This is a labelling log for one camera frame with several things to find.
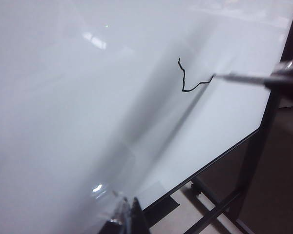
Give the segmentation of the clear-taped left gripper left finger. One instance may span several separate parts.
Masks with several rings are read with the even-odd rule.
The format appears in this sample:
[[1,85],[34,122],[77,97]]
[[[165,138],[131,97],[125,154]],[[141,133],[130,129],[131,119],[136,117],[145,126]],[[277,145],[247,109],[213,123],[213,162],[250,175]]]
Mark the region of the clear-taped left gripper left finger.
[[122,192],[112,191],[116,199],[116,207],[106,218],[99,234],[130,234],[131,233],[131,204]]

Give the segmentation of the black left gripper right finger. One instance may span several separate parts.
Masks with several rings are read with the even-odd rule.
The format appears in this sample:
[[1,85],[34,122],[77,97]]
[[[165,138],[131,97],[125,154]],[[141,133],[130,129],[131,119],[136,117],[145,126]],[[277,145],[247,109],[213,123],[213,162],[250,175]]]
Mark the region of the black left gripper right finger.
[[150,234],[150,230],[141,209],[138,198],[134,197],[131,207],[131,233]]

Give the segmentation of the finger of the clear-taped right gripper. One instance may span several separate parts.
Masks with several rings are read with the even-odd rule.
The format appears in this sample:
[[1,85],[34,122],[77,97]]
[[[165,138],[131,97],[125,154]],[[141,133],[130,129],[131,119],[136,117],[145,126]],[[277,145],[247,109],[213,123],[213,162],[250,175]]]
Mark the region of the finger of the clear-taped right gripper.
[[293,82],[293,60],[278,63],[269,76],[269,82]]

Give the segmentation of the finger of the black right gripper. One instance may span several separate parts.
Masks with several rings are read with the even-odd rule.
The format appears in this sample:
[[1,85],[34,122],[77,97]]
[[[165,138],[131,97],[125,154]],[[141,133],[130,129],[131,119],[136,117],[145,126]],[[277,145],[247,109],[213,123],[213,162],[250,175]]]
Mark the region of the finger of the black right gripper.
[[293,101],[293,82],[292,81],[267,81],[265,86],[272,91],[276,91],[282,96]]

